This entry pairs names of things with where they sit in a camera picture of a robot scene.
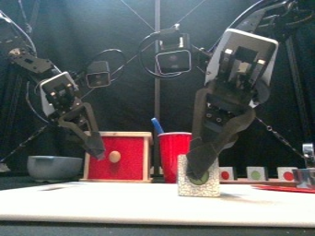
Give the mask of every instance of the round knob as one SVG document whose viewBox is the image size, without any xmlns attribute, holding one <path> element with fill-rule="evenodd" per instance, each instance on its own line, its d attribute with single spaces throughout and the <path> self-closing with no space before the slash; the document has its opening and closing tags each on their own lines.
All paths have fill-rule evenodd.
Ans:
<svg viewBox="0 0 315 236">
<path fill-rule="evenodd" d="M 118 163 L 121 161 L 122 155 L 118 151 L 113 151 L 109 155 L 110 161 Z"/>
</svg>

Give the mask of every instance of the blue pen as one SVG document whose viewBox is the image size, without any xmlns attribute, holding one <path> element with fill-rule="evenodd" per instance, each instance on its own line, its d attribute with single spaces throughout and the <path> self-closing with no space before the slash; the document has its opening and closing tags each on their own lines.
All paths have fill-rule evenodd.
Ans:
<svg viewBox="0 0 315 236">
<path fill-rule="evenodd" d="M 158 134 L 161 135 L 165 132 L 163 127 L 162 127 L 157 118 L 153 118 L 151 121 L 153 121 L 154 128 L 155 128 Z"/>
</svg>

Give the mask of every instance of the small box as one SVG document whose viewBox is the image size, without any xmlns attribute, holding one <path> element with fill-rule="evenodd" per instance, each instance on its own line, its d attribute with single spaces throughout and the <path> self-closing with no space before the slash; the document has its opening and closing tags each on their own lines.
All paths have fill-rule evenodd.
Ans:
<svg viewBox="0 0 315 236">
<path fill-rule="evenodd" d="M 269 172 L 266 167 L 248 166 L 246 170 L 249 181 L 269 181 Z"/>
<path fill-rule="evenodd" d="M 179 155 L 179 195 L 181 196 L 203 196 L 217 197 L 221 196 L 221 180 L 219 180 L 219 161 L 214 161 L 209 169 L 209 181 L 199 185 L 191 183 L 186 176 L 187 158 L 186 155 Z"/>
<path fill-rule="evenodd" d="M 221 181 L 237 181 L 238 175 L 234 167 L 221 167 Z"/>
<path fill-rule="evenodd" d="M 294 175 L 293 175 L 293 170 L 297 170 L 297 167 L 278 167 L 278 180 L 280 181 L 294 181 Z"/>
<path fill-rule="evenodd" d="M 151 132 L 101 132 L 105 159 L 86 156 L 82 181 L 150 183 Z"/>
</svg>

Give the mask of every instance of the small white block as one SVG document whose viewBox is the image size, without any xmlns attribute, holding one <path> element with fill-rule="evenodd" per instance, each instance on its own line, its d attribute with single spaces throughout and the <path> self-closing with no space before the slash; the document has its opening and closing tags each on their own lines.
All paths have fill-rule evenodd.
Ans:
<svg viewBox="0 0 315 236">
<path fill-rule="evenodd" d="M 293 171 L 298 169 L 297 167 L 278 167 L 278 180 L 280 181 L 289 181 L 293 182 L 294 181 L 294 176 L 293 176 Z"/>
<path fill-rule="evenodd" d="M 221 180 L 219 180 L 219 161 L 215 160 L 210 172 L 210 179 L 202 185 L 191 183 L 186 176 L 187 158 L 186 155 L 179 155 L 179 195 L 182 196 L 210 196 L 221 195 Z"/>
<path fill-rule="evenodd" d="M 268 181 L 268 168 L 261 166 L 248 166 L 248 180 L 249 181 Z"/>
<path fill-rule="evenodd" d="M 221 181 L 236 181 L 238 179 L 234 167 L 221 167 Z"/>
</svg>

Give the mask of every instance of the gray bowl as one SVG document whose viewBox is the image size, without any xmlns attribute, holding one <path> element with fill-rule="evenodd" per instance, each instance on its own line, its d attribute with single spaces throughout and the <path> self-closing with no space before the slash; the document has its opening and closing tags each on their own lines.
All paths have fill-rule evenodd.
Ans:
<svg viewBox="0 0 315 236">
<path fill-rule="evenodd" d="M 315 168 L 292 170 L 297 188 L 315 189 Z"/>
<path fill-rule="evenodd" d="M 27 170 L 37 182 L 58 183 L 74 179 L 82 170 L 83 159 L 58 156 L 30 156 Z"/>
</svg>

